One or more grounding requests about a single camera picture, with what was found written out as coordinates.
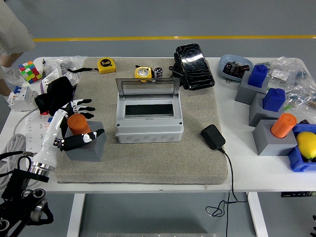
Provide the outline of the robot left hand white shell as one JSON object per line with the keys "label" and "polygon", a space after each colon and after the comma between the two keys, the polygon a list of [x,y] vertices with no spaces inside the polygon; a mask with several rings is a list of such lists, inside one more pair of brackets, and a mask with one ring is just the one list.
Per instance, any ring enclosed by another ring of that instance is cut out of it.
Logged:
{"label": "robot left hand white shell", "polygon": [[90,99],[78,99],[69,102],[55,112],[48,130],[44,136],[41,150],[33,157],[31,162],[31,173],[44,174],[50,172],[57,166],[57,156],[61,151],[71,151],[83,147],[99,136],[105,133],[100,128],[92,132],[81,132],[78,135],[65,137],[67,122],[72,115],[80,115],[85,119],[93,117],[90,113],[84,111],[94,111],[95,108],[84,106],[84,103],[90,103]]}

